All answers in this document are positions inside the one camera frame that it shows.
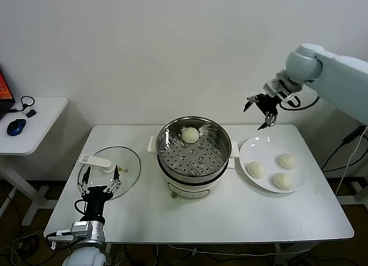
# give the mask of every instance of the small white side table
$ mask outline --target small white side table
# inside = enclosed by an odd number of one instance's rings
[[[68,99],[63,97],[35,98],[33,108],[37,114],[32,118],[27,118],[21,112],[6,114],[0,119],[0,155],[25,156],[33,153],[67,104]],[[21,108],[21,104],[17,103],[16,107]],[[9,136],[6,133],[6,128],[11,121],[17,118],[26,119],[26,126],[21,134],[14,137]],[[22,226],[31,225],[39,209],[55,208],[57,200],[47,200],[44,197],[49,189],[48,186],[42,186],[39,191],[36,191],[20,174],[12,169],[2,156],[0,156],[0,175],[14,186],[9,198],[14,197],[16,191],[20,190],[32,200],[32,204],[22,221]],[[9,202],[10,200],[6,198],[0,207],[0,217],[5,212]]]

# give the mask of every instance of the glass lid handle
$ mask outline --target glass lid handle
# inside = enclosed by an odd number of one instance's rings
[[[96,156],[92,156],[92,155],[87,155],[87,154],[82,154],[79,157],[78,162],[82,163],[82,164],[88,164],[88,165],[94,165],[96,167],[102,167],[102,170],[105,173],[111,173],[114,171],[114,165],[110,160],[104,159],[104,158],[100,158],[100,157],[96,157]]]

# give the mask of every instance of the floor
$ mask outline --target floor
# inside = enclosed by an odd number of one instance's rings
[[[38,188],[40,184],[33,183],[34,187]],[[330,182],[331,187],[334,189],[337,186],[337,182]],[[0,203],[2,203],[6,195],[4,192],[9,193],[12,187],[10,184],[1,181],[0,182]],[[51,189],[48,191],[47,198],[49,199],[57,199],[63,190],[62,183],[55,183],[51,185]],[[345,183],[340,192],[343,195],[352,194],[353,191],[348,185]],[[25,215],[30,201],[20,192],[17,191],[16,195],[13,198],[15,205],[18,208],[20,217],[23,218]],[[353,264],[346,260],[335,260],[335,261],[320,261],[309,257],[300,256],[299,259],[295,259],[290,261],[289,265],[292,266],[325,266],[325,265],[368,265],[368,256],[366,255],[366,239],[368,238],[368,212],[366,212],[363,206],[344,206],[343,207],[345,213],[347,214],[354,230],[355,236],[350,240],[345,241],[333,241],[333,242],[323,242],[318,246],[314,247],[312,251],[308,253],[319,258],[319,259],[337,259],[344,258],[354,261],[356,264]],[[31,234],[37,232],[45,228],[48,219],[51,216],[52,211],[50,210],[42,210],[39,211],[36,215],[36,218],[33,221],[32,230],[28,230],[28,228],[23,227],[22,232],[24,235]],[[10,204],[2,216],[0,218],[0,249],[2,246],[11,245],[13,240],[17,238],[18,233],[20,231],[19,221],[17,216],[17,211],[14,208],[13,204]],[[26,264],[21,261],[19,265],[37,265],[38,263],[44,261],[49,258],[53,251],[47,246],[43,239],[43,233],[38,232],[35,234],[38,238],[39,246],[37,250],[34,252],[31,257],[24,259]],[[275,252],[274,245],[271,244],[242,244],[242,245],[200,245],[200,246],[176,246],[180,248],[190,248],[193,249],[195,247],[199,248],[200,251],[204,252],[227,252],[231,250],[231,253],[235,254],[244,254],[244,253],[252,253],[252,254],[265,254]],[[119,265],[129,266],[129,265],[138,265],[138,266],[154,266],[156,265],[173,265],[176,266],[184,266],[184,265],[273,265],[272,264],[272,256],[263,256],[263,257],[241,257],[241,256],[231,256],[231,255],[207,255],[202,253],[197,253],[192,256],[191,252],[186,250],[175,250],[168,245],[159,245],[158,249],[156,245],[113,245],[111,255],[114,258],[113,265],[116,265],[116,258],[119,253],[125,254],[125,259]],[[0,251],[0,265],[11,265],[9,261],[10,249],[6,247],[5,249]],[[69,255],[69,251],[61,250],[56,252],[55,255],[42,265],[62,265],[63,260]],[[13,257],[13,263],[18,263],[18,257]]]

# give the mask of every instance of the table leg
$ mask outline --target table leg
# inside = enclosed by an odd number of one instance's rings
[[[111,243],[106,244],[105,249],[106,265],[113,265],[113,258],[110,256],[111,245],[112,245]]]
[[[17,188],[16,187],[13,187],[13,189],[11,190],[11,192],[9,193],[9,198],[13,198],[14,195],[16,194],[17,192]],[[0,218],[1,216],[3,215],[3,213],[5,212],[7,206],[9,205],[10,203],[10,199],[9,198],[6,198],[5,201],[3,202],[2,206],[0,207]]]
[[[49,187],[42,186],[39,191],[35,190],[18,172],[16,172],[3,158],[0,157],[0,172],[10,184],[27,196],[32,204],[25,215],[22,226],[31,225],[39,209],[54,209],[57,200],[47,200],[44,195]]]
[[[286,251],[280,252],[279,255],[276,255],[274,257],[274,262],[276,265],[287,265],[288,260],[300,255],[302,252],[309,251],[318,244],[319,244],[318,241],[294,243],[293,245],[288,247]]]
[[[340,205],[364,205],[368,211],[368,186],[362,188],[359,182],[351,182],[350,184],[356,194],[337,196]]]

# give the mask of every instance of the computer mouse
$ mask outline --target computer mouse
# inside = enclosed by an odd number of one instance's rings
[[[10,136],[16,136],[22,133],[23,128],[26,124],[26,120],[23,118],[17,118],[16,120],[9,123],[7,126],[6,132]]]

